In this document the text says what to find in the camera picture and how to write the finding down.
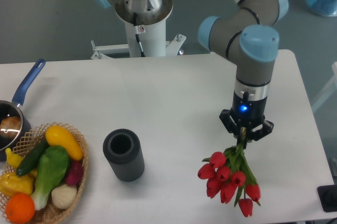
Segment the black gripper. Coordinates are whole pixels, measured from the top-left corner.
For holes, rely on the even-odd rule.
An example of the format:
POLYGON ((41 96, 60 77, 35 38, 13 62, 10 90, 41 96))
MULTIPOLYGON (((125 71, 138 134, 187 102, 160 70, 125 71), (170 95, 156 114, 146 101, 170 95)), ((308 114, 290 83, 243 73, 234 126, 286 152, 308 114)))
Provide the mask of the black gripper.
POLYGON ((231 109, 224 109, 219 115, 226 130, 234 138, 239 138, 241 125, 247 127, 251 123, 252 128, 261 125, 257 130, 251 127, 246 129, 243 149, 246 149, 248 143, 259 141, 273 131, 274 123, 265 120, 264 116, 266 101, 266 97, 256 101, 245 100, 234 93, 231 109))

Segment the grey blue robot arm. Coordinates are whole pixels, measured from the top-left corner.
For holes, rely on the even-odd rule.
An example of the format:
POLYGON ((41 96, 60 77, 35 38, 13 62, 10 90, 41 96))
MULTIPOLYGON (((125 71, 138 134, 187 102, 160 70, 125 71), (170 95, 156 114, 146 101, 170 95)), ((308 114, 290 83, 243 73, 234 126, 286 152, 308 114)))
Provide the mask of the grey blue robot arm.
MULTIPOLYGON (((199 43, 236 65, 232 107, 220 120, 237 143, 246 146, 273 130, 264 116, 278 54, 279 34, 272 27, 288 11, 288 0, 234 0, 239 10, 228 19, 206 18, 199 26, 199 43)), ((124 22, 131 57, 168 55, 166 19, 172 0, 96 0, 113 6, 124 22)))

